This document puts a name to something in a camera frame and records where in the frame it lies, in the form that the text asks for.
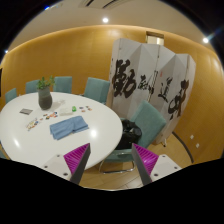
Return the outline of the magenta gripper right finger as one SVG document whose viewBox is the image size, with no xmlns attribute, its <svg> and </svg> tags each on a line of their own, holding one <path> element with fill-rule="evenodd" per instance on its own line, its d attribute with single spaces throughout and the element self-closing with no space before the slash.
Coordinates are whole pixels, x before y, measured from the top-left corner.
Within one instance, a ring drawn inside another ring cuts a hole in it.
<svg viewBox="0 0 224 224">
<path fill-rule="evenodd" d="M 152 182 L 150 175 L 159 156 L 137 144 L 132 144 L 132 156 L 137 165 L 142 184 L 150 184 Z"/>
</svg>

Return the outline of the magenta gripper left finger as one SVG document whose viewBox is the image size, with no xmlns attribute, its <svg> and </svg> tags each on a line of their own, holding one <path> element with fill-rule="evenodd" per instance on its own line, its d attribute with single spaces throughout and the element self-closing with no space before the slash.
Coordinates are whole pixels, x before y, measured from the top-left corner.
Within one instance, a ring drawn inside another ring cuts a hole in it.
<svg viewBox="0 0 224 224">
<path fill-rule="evenodd" d="M 84 144 L 64 155 L 65 162 L 71 172 L 70 181 L 79 184 L 91 150 L 90 144 Z"/>
</svg>

